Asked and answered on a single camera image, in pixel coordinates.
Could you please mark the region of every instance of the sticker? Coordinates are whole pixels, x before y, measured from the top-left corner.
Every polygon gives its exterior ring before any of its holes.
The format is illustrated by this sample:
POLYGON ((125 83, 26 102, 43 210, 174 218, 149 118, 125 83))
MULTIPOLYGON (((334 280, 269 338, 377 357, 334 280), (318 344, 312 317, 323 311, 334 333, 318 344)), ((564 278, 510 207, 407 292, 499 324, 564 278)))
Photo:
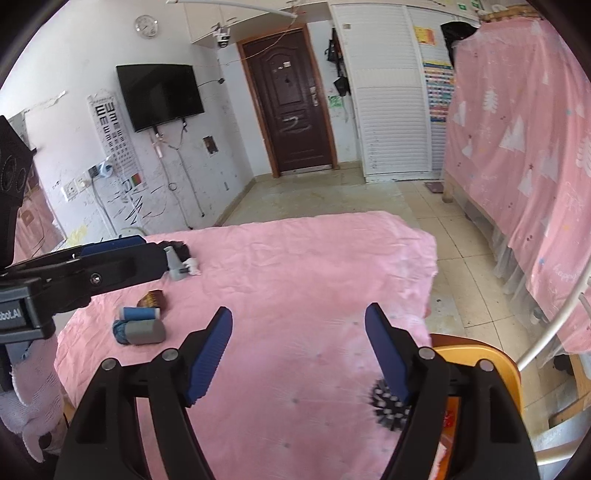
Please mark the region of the sticker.
POLYGON ((339 95, 329 95, 329 108, 343 108, 343 98, 339 95))
POLYGON ((417 36, 419 43, 423 45, 436 45, 435 32, 432 28, 414 27, 414 34, 417 36))
POLYGON ((131 182, 134 184, 134 187, 137 187, 140 183, 142 183, 142 177, 139 176, 139 173, 136 173, 131 177, 131 182))

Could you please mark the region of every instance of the white towel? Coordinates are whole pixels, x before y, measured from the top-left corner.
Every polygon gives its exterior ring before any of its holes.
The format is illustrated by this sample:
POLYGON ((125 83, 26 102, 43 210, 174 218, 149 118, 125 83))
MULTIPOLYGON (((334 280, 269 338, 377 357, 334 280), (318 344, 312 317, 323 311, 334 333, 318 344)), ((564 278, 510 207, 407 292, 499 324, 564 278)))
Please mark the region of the white towel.
POLYGON ((0 419, 19 434, 29 454, 43 461, 39 438, 54 430, 63 418, 60 380, 54 367, 57 337, 36 340, 25 359, 12 366, 14 390, 0 393, 0 419))

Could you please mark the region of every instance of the brown door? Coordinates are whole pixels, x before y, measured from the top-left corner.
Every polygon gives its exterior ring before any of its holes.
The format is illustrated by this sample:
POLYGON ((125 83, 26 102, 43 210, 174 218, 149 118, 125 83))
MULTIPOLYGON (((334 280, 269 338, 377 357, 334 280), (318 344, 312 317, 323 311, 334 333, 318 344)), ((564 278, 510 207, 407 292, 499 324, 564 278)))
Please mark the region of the brown door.
POLYGON ((326 104, 302 30, 243 45, 279 172, 331 165, 326 104))

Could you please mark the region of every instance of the wall outlet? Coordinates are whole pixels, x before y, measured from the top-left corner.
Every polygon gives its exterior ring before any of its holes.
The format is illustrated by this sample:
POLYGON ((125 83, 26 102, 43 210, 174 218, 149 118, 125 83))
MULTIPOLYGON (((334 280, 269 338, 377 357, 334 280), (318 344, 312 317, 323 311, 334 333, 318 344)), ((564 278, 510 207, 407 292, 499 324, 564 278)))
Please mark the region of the wall outlet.
POLYGON ((67 202, 71 202, 78 195, 78 189, 76 188, 76 182, 74 180, 66 183, 62 188, 61 192, 64 194, 67 202))
POLYGON ((78 190, 78 193, 85 191, 88 187, 90 187, 90 185, 92 185, 88 171, 85 171, 78 178, 74 179, 74 182, 76 183, 76 189, 78 190))

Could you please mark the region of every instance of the television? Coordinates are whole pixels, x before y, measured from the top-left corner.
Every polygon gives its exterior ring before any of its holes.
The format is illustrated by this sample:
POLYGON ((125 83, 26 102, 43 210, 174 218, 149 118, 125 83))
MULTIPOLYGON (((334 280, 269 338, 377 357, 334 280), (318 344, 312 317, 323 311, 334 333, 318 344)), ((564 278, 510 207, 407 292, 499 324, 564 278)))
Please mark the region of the television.
POLYGON ((117 76, 136 132, 204 112, 191 65, 118 65, 117 76))

